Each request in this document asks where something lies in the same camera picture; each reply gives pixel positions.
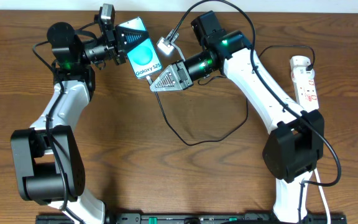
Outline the blue screen Galaxy smartphone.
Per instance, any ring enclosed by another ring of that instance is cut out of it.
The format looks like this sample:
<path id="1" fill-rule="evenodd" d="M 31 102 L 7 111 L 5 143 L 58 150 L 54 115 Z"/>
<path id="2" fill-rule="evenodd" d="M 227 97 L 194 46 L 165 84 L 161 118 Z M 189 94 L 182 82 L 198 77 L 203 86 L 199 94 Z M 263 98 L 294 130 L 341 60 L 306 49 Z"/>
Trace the blue screen Galaxy smartphone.
<path id="1" fill-rule="evenodd" d="M 119 24 L 118 26 L 136 30 L 146 30 L 148 32 L 140 17 Z M 159 72 L 163 68 L 150 36 L 136 48 L 130 52 L 126 52 L 126 55 L 130 61 L 135 77 L 138 79 Z"/>

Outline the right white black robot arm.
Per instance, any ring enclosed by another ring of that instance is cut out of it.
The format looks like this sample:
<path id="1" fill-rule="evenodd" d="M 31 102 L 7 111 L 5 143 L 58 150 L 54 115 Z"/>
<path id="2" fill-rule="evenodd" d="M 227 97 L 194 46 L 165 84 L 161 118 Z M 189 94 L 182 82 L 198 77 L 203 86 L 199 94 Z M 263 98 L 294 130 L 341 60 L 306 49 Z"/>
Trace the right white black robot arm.
<path id="1" fill-rule="evenodd" d="M 154 93 L 182 91 L 219 71 L 232 81 L 260 116 L 268 139 L 262 157 L 275 177 L 273 215 L 283 223 L 309 223 L 306 191 L 323 156 L 324 119 L 319 112 L 309 58 L 290 60 L 295 98 L 262 65 L 254 44 L 241 31 L 226 32 L 213 11 L 191 22 L 202 51 L 169 65 L 150 84 Z"/>

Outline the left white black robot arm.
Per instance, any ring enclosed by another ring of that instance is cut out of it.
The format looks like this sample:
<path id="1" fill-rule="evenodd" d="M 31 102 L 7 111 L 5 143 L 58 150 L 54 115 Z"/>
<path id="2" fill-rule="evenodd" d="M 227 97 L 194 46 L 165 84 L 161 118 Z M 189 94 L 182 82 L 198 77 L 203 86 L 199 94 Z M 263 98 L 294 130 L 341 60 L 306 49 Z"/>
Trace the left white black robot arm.
<path id="1" fill-rule="evenodd" d="M 29 128 L 11 135 L 11 149 L 19 195 L 25 201 L 47 205 L 62 216 L 41 216 L 44 223 L 116 223 L 117 215 L 86 186 L 86 172 L 74 131 L 95 88 L 95 67 L 113 60 L 120 65 L 129 54 L 149 43 L 142 19 L 118 26 L 111 16 L 96 16 L 101 34 L 66 22 L 47 31 L 54 61 L 53 96 L 40 117 Z"/>

